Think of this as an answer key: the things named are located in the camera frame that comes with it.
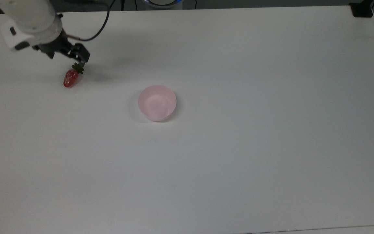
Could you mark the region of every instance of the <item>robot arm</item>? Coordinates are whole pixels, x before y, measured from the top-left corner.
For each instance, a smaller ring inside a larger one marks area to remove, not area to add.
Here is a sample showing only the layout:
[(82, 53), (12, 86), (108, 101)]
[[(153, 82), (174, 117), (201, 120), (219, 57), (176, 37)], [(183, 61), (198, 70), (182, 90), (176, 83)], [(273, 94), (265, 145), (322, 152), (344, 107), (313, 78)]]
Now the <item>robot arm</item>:
[(90, 53), (82, 44), (68, 41), (62, 15), (56, 14), (49, 0), (0, 0), (0, 8), (10, 18), (1, 32), (12, 51), (31, 46), (51, 59), (60, 52), (82, 66), (89, 60)]

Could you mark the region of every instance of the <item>strawberry leaves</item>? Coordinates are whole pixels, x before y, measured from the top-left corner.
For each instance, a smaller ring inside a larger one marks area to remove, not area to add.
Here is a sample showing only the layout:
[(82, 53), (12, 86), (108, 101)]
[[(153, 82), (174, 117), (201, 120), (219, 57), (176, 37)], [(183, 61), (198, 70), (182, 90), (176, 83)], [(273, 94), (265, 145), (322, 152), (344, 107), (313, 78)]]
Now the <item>strawberry leaves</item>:
[(84, 69), (82, 68), (82, 66), (80, 64), (77, 64), (76, 62), (74, 63), (74, 65), (71, 66), (74, 70), (77, 71), (77, 73), (81, 73), (83, 74), (83, 71)]

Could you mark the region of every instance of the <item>bowl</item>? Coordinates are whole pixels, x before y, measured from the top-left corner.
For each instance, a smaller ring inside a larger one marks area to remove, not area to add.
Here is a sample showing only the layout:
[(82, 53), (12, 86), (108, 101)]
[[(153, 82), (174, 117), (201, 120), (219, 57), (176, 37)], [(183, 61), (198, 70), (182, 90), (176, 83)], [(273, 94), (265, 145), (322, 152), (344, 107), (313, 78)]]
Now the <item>bowl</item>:
[(159, 122), (173, 113), (177, 99), (166, 86), (153, 85), (144, 89), (138, 98), (139, 110), (151, 121)]

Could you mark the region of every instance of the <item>table surface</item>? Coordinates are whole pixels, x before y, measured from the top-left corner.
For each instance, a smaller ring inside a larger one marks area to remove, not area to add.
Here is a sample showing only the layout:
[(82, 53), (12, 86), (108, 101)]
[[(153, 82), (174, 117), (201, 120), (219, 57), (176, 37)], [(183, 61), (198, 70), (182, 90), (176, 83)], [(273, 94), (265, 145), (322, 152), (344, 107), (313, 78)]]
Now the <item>table surface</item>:
[[(89, 37), (105, 12), (64, 14)], [(0, 25), (6, 16), (0, 15)], [(0, 233), (374, 225), (374, 18), (348, 6), (112, 12), (73, 61), (0, 35)], [(137, 106), (178, 98), (166, 123)]]

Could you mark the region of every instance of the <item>red strawberry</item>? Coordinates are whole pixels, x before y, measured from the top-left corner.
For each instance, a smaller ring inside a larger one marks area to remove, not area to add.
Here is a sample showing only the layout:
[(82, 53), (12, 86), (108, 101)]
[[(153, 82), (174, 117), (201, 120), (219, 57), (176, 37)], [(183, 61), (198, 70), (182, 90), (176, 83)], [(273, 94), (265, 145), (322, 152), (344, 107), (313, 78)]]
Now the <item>red strawberry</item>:
[(67, 71), (66, 75), (64, 76), (63, 85), (67, 88), (70, 88), (73, 86), (77, 79), (79, 78), (79, 73), (83, 74), (84, 69), (81, 65), (74, 63), (74, 65), (71, 66), (73, 69), (70, 69)]

